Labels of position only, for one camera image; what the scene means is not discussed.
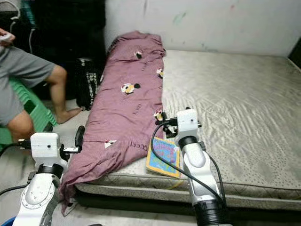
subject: remote controller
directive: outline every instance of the remote controller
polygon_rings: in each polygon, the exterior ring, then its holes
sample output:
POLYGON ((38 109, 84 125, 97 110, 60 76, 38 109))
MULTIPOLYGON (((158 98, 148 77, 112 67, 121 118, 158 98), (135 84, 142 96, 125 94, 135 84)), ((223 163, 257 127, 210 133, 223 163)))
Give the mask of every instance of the remote controller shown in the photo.
POLYGON ((11 34, 7 33, 5 35, 1 35, 0 36, 0 41, 9 41, 9 39, 11 38, 11 34))

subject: folded blanket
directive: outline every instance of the folded blanket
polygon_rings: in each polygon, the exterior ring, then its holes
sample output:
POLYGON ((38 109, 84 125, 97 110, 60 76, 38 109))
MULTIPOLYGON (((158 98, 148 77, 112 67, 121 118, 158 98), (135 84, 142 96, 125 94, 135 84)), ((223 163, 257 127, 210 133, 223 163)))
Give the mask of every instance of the folded blanket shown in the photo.
POLYGON ((112 43, 83 149, 63 176, 60 193, 65 204, 74 196, 76 183, 95 180, 147 155, 155 121, 161 119, 164 55, 158 35, 131 32, 112 43))

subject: bare mattress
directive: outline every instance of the bare mattress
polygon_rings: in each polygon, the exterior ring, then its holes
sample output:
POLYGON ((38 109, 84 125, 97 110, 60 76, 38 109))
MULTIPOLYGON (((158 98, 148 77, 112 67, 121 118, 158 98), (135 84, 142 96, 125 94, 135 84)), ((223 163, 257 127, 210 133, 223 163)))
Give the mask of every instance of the bare mattress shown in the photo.
MULTIPOLYGON (((300 70, 280 57, 174 50, 166 52, 164 64, 164 111, 174 117, 187 106, 197 109, 228 206, 301 210, 300 70)), ((185 177, 151 173, 145 161, 76 187, 92 194, 190 202, 185 177)))

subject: green plastic chair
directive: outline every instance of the green plastic chair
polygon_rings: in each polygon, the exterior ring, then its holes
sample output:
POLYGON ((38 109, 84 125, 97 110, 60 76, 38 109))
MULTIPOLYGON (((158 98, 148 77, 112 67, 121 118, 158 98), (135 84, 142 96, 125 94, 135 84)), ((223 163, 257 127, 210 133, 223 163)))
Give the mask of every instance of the green plastic chair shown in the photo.
MULTIPOLYGON (((25 111, 31 116, 36 132, 52 131, 57 122, 49 109, 47 109, 34 92, 23 85, 18 79, 10 78, 10 85, 24 105, 25 111)), ((0 150, 13 142, 7 128, 0 127, 0 150)))

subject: colorful book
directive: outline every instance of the colorful book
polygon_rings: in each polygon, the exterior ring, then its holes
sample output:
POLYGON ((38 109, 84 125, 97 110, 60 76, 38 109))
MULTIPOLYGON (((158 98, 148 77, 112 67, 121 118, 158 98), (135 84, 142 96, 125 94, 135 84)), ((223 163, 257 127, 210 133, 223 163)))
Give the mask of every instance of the colorful book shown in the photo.
MULTIPOLYGON (((167 160, 169 163, 180 167, 180 149, 173 142, 155 137, 153 144, 155 152, 160 157, 167 160)), ((148 170, 174 178, 180 178, 181 175, 179 171, 158 159, 151 151, 151 145, 149 146, 147 154, 146 168, 148 170)))

